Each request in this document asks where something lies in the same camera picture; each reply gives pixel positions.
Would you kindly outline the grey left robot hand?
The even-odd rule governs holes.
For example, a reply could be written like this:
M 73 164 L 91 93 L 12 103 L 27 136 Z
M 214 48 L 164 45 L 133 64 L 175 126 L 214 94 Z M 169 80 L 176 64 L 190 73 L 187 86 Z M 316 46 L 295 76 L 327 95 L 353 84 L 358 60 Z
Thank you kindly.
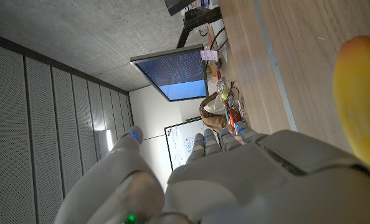
M 197 134 L 162 186 L 133 126 L 71 189 L 56 223 L 370 223 L 370 166 L 290 130 Z

